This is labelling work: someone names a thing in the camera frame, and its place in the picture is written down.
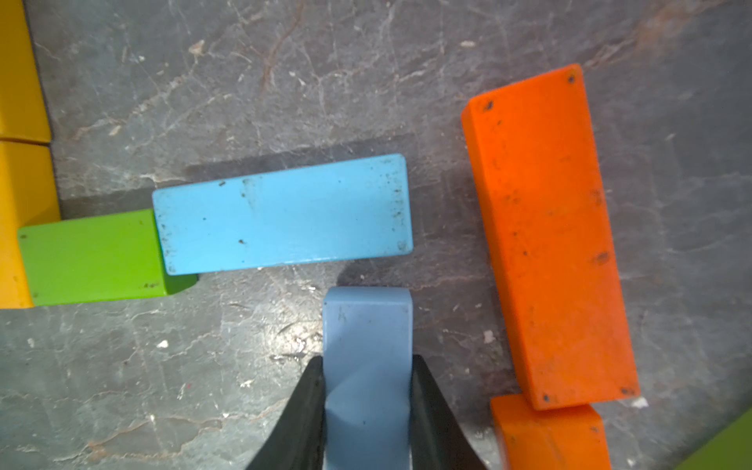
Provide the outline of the light blue long block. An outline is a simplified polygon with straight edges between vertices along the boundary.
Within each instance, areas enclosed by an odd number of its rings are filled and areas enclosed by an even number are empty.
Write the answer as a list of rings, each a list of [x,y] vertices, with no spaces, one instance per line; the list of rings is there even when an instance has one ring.
[[[400,154],[164,188],[153,205],[170,275],[413,250]]]

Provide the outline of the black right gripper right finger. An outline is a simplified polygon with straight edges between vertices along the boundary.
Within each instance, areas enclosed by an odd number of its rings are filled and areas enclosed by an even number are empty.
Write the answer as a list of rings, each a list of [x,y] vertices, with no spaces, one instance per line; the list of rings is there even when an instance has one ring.
[[[412,357],[410,450],[413,469],[486,469],[463,434],[427,362]]]

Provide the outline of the yellow-orange long block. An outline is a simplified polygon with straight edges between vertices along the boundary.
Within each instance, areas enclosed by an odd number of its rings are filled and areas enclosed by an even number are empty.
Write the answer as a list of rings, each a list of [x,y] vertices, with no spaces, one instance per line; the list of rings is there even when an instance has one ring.
[[[52,140],[20,0],[1,1],[1,138],[38,144]]]

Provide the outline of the red-orange block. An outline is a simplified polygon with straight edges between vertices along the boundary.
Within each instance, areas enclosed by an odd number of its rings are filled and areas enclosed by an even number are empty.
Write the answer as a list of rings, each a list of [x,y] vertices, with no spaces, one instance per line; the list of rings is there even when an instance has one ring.
[[[583,70],[461,115],[518,383],[534,409],[640,394]]]

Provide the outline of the yellow-orange short block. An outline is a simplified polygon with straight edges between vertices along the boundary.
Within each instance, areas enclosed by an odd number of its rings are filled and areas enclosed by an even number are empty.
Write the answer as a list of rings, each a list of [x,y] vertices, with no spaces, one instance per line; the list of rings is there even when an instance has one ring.
[[[27,309],[33,300],[18,241],[18,230],[60,219],[50,150],[45,146],[1,143],[1,307]]]

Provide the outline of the light blue short block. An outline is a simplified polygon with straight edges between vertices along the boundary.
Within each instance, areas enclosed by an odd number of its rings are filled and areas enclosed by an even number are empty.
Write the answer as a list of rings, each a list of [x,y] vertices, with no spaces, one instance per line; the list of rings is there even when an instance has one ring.
[[[326,468],[409,468],[409,290],[332,288],[322,320]]]

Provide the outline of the green short block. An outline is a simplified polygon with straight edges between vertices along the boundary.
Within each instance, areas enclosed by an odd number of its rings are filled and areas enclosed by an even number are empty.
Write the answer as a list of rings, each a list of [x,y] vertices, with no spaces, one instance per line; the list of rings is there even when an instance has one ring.
[[[37,307],[158,298],[198,281],[166,271],[152,209],[26,226],[18,240]]]

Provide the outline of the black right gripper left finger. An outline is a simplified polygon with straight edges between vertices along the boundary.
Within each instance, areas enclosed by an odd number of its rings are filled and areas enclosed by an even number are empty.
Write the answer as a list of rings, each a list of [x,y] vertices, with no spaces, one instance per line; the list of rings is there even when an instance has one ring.
[[[307,364],[270,436],[246,469],[321,470],[324,454],[323,357],[314,356]]]

